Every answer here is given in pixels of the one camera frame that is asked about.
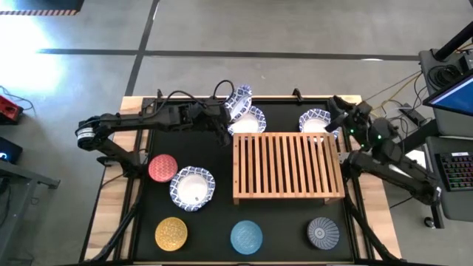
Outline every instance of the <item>computer screen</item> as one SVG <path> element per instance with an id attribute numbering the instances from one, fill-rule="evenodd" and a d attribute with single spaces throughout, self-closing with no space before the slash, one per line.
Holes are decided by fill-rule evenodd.
<path id="1" fill-rule="evenodd" d="M 473 72 L 430 95 L 424 105 L 473 116 Z"/>

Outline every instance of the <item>wooden crate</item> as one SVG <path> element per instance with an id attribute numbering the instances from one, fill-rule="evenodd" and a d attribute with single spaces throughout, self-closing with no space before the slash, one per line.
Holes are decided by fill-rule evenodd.
<path id="1" fill-rule="evenodd" d="M 345 196 L 333 134 L 241 133 L 233 145 L 236 205 L 239 199 Z"/>

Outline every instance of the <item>red plate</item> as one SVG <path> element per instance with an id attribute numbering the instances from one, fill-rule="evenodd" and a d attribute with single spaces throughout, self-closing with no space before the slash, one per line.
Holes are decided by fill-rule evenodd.
<path id="1" fill-rule="evenodd" d="M 168 182 L 177 173 L 177 162 L 169 154 L 160 154 L 148 166 L 149 176 L 156 182 Z"/>

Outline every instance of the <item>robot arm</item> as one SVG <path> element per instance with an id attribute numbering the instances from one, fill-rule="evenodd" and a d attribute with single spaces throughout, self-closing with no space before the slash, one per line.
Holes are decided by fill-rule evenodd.
<path id="1" fill-rule="evenodd" d="M 342 175 L 346 179 L 367 172 L 407 190 L 426 205 L 438 204 L 441 193 L 438 181 L 425 168 L 403 154 L 402 148 L 392 141 L 398 136 L 396 127 L 386 118 L 371 121 L 372 107 L 364 101 L 354 105 L 334 96 L 329 104 L 333 119 L 325 129 L 332 132 L 344 126 L 361 145 L 359 151 L 341 156 Z M 410 177 L 392 170 L 389 165 L 398 167 Z"/>
<path id="2" fill-rule="evenodd" d="M 150 115 L 103 114 L 81 121 L 75 132 L 79 148 L 86 151 L 97 150 L 105 154 L 105 157 L 97 159 L 100 163 L 105 165 L 108 161 L 116 161 L 122 166 L 125 177 L 136 177 L 143 170 L 138 155 L 125 151 L 111 141 L 111 134 L 142 129 L 157 129 L 162 132 L 208 131 L 214 132 L 223 146 L 231 142 L 227 131 L 230 114 L 215 98 L 196 99 L 195 103 L 166 105 L 168 99 Z"/>

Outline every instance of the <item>gray floor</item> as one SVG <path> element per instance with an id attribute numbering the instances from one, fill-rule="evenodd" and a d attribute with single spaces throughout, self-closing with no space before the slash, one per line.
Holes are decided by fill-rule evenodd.
<path id="1" fill-rule="evenodd" d="M 17 256 L 31 253 L 34 265 L 78 260 L 103 167 L 95 162 L 97 153 L 76 147 L 73 132 L 79 120 L 119 109 L 135 62 L 131 55 L 34 51 L 137 50 L 151 5 L 86 0 L 75 17 L 0 17 L 0 84 L 36 108 L 20 125 L 1 127 L 0 135 L 24 147 L 21 166 L 61 180 L 57 191 L 38 192 L 41 201 L 31 206 L 18 238 Z M 472 15 L 467 0 L 161 0 L 147 49 L 416 55 L 441 46 Z M 304 94 L 367 98 L 418 70 L 414 61 L 145 56 L 133 95 L 155 95 L 158 88 L 208 95 L 215 83 L 230 78 L 249 83 L 259 95 L 286 95 L 297 87 Z M 414 99 L 411 86 L 396 98 Z M 419 110 L 432 116 L 429 108 Z M 391 185 L 387 193 L 390 204 L 407 197 Z M 422 224 L 428 211 L 415 201 L 392 210 L 403 257 L 470 265 L 473 224 L 446 221 L 446 229 L 430 230 Z"/>

